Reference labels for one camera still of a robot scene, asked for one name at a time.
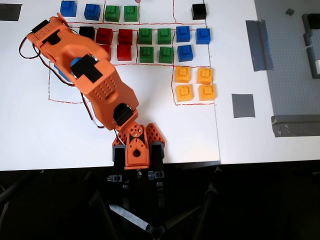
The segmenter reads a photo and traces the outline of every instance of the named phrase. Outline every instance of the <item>black floor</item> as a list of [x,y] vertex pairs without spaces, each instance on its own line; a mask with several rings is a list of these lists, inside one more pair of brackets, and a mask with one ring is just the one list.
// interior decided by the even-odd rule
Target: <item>black floor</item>
[[[136,179],[128,194],[130,211],[153,225],[203,203],[208,185],[219,194],[203,239],[320,239],[320,161],[263,163],[183,170],[165,166],[165,209],[159,210],[152,182]],[[0,172],[5,189],[24,171]],[[122,197],[107,184],[111,168],[45,170],[9,201],[1,240],[111,239],[99,211],[88,202],[97,188],[105,201]],[[119,239],[152,239],[115,213]],[[161,239],[193,239],[201,209]]]

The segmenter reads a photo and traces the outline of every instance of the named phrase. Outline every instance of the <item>blue lego brick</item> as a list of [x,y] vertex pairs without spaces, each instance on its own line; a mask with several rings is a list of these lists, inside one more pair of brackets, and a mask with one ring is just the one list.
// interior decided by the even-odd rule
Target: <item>blue lego brick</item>
[[179,62],[192,61],[194,59],[194,54],[191,45],[178,46],[178,58]]
[[209,28],[198,28],[195,33],[196,44],[209,44],[211,41]]
[[63,17],[75,17],[77,14],[77,3],[75,1],[62,1],[60,13]]
[[190,27],[189,26],[177,26],[176,27],[176,42],[188,43],[190,42]]
[[97,4],[85,5],[84,17],[87,20],[99,21],[101,8]]

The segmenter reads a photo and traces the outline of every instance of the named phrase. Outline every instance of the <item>white table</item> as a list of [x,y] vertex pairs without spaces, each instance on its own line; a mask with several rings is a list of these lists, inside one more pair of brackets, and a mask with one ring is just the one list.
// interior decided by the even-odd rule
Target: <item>white table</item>
[[[0,27],[6,34],[1,38],[0,46],[2,171],[101,167],[113,164],[111,143],[115,134],[106,129],[97,129],[93,125],[83,104],[79,103],[79,91],[62,85],[53,74],[49,83],[48,69],[40,60],[25,60],[18,54],[18,46],[23,37],[44,19],[59,12],[60,2],[24,1],[18,22],[0,21]],[[76,19],[67,18],[67,21],[93,23],[84,19],[85,4],[100,4],[102,15],[104,2],[78,0]],[[172,0],[142,0],[140,23],[167,23],[142,27],[175,29],[176,26],[181,26],[180,23],[189,24],[192,30],[206,27],[204,21],[191,20],[191,5],[202,1],[175,0],[174,14],[172,3]],[[135,5],[135,2],[108,0],[107,4],[126,6]],[[195,67],[191,69],[194,93],[198,90],[196,67],[211,65],[214,69],[215,104],[207,102],[206,105],[177,106],[173,102],[174,82],[171,87],[174,68],[136,65],[135,50],[132,50],[132,65],[117,65],[121,64],[116,61],[117,35],[113,38],[111,62],[117,65],[122,80],[137,95],[140,103],[137,122],[145,125],[156,123],[163,134],[166,140],[164,162],[220,161],[222,164],[233,164],[318,159],[319,137],[275,138],[273,135],[273,110],[267,74],[264,71],[253,71],[245,23],[245,20],[257,19],[254,0],[211,0],[206,1],[206,7],[207,27],[212,34],[210,59],[207,46],[195,45],[193,31],[191,44],[195,58],[188,65]],[[70,25],[77,29],[76,27],[85,24]],[[138,30],[141,27],[115,24],[93,26],[108,27],[115,31],[119,28]],[[178,45],[183,44],[174,43],[175,53]],[[23,54],[34,55],[29,42],[23,47]],[[177,54],[175,65],[183,65],[178,62]],[[231,94],[253,94],[256,117],[233,118]],[[198,94],[195,94],[191,103],[198,102]]]

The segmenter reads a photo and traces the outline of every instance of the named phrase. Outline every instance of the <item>gray baseplate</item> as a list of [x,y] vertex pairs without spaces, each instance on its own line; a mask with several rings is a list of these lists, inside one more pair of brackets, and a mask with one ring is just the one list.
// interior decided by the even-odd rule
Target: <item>gray baseplate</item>
[[[273,69],[267,71],[274,115],[320,115],[320,79],[313,79],[304,41],[303,14],[320,13],[320,0],[255,0],[265,20]],[[286,15],[293,9],[292,16]],[[320,30],[311,37],[320,60]]]

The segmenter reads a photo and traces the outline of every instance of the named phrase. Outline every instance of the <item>red block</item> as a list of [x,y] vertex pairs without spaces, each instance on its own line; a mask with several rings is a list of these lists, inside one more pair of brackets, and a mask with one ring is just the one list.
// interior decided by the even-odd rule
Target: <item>red block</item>
[[116,48],[118,61],[131,61],[131,45],[119,44]]
[[101,47],[104,48],[104,50],[106,50],[106,52],[110,55],[111,57],[111,46],[110,45],[101,45]]
[[112,31],[112,29],[99,27],[98,31],[96,32],[95,41],[98,44],[111,45],[113,37],[114,31]]
[[132,45],[133,30],[132,29],[119,29],[119,44]]

